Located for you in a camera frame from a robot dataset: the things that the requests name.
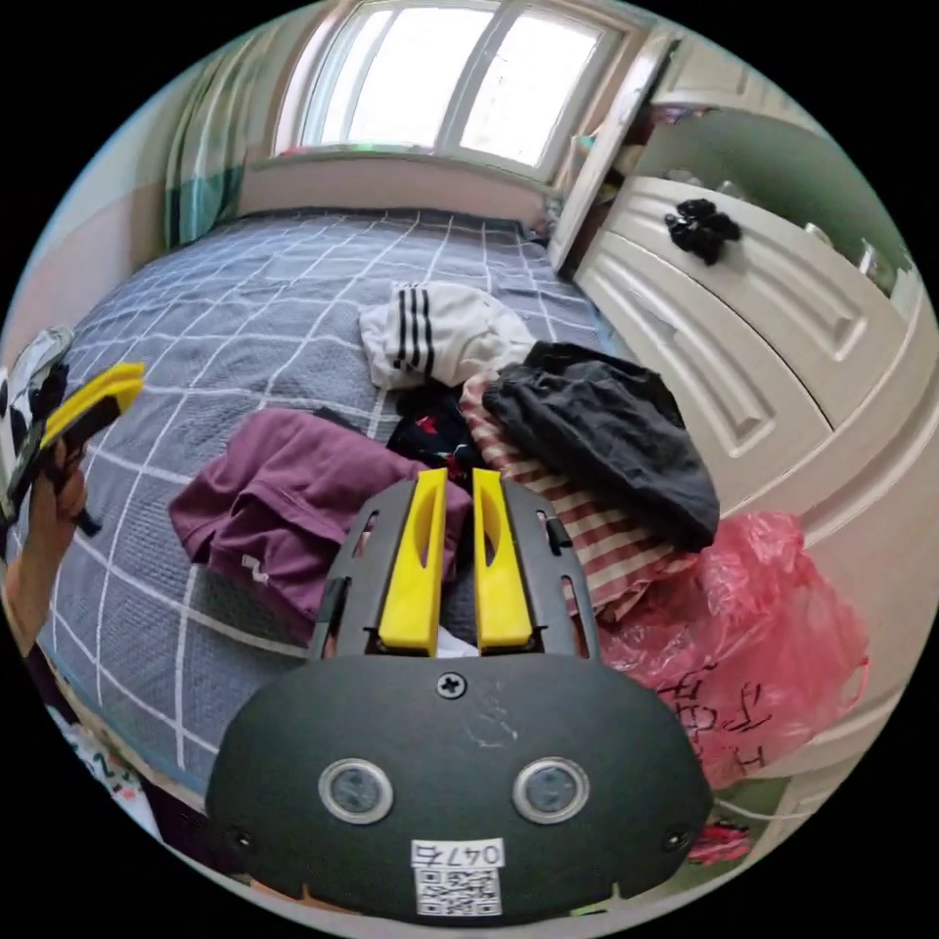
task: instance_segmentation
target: bed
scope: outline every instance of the bed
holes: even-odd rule
[[[75,331],[73,384],[120,361],[145,363],[147,383],[91,449],[104,529],[76,538],[40,646],[82,719],[190,804],[238,709],[304,650],[247,594],[190,566],[167,504],[266,405],[326,406],[385,442],[395,403],[369,380],[358,314],[419,279],[486,290],[537,338],[610,348],[596,308],[519,225],[427,211],[239,219],[139,271]],[[471,638],[469,587],[448,589],[442,618]]]

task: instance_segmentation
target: red striped cloth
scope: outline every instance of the red striped cloth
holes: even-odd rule
[[[590,492],[516,449],[482,406],[483,392],[493,378],[483,373],[470,379],[460,400],[483,461],[503,478],[525,485],[551,502],[587,575],[595,614],[610,625],[617,623],[649,584],[684,570],[694,563],[695,556],[676,551],[620,510],[601,509]],[[570,612],[576,614],[573,598],[568,596],[568,602]]]

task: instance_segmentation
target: wardrobe door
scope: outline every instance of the wardrobe door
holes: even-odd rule
[[[673,244],[665,216],[708,199],[742,229],[708,267]],[[900,312],[837,251],[777,215],[710,190],[626,180],[606,228],[668,261],[719,297],[798,375],[829,422],[843,424],[890,367],[906,334]]]
[[[860,755],[854,756],[824,769],[793,777],[773,813],[776,817],[766,826],[747,857],[747,865],[766,857],[795,834],[834,795],[860,761]]]
[[[864,619],[871,639],[870,673],[857,707],[769,767],[770,776],[863,753],[910,681],[936,614],[939,329],[915,275],[905,311],[912,320],[905,341],[861,408],[741,507],[799,515],[813,560]]]
[[[652,103],[746,111],[825,134],[773,82],[705,39],[686,36],[659,83]]]
[[[661,258],[607,232],[594,239],[575,281],[671,388],[724,514],[830,436],[771,346]]]
[[[671,30],[661,27],[654,29],[637,53],[636,60],[630,66],[616,93],[604,126],[597,135],[594,146],[587,155],[570,194],[564,201],[558,225],[551,235],[551,241],[548,244],[548,260],[556,271],[560,270],[570,252],[574,239],[587,217],[587,212],[594,204],[597,192],[619,154],[623,138],[668,55],[672,39]]]

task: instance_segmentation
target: red plastic bag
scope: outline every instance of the red plastic bag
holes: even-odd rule
[[[721,522],[693,567],[652,584],[625,626],[602,626],[600,639],[606,664],[674,709],[715,789],[840,720],[867,677],[864,624],[787,514]]]

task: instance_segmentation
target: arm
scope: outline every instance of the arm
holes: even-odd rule
[[[60,466],[63,450],[60,444]],[[44,476],[33,483],[29,534],[0,585],[3,613],[23,656],[29,655],[49,615],[56,577],[75,532],[72,519],[84,508],[87,495],[77,460],[67,467],[67,481],[58,496]]]

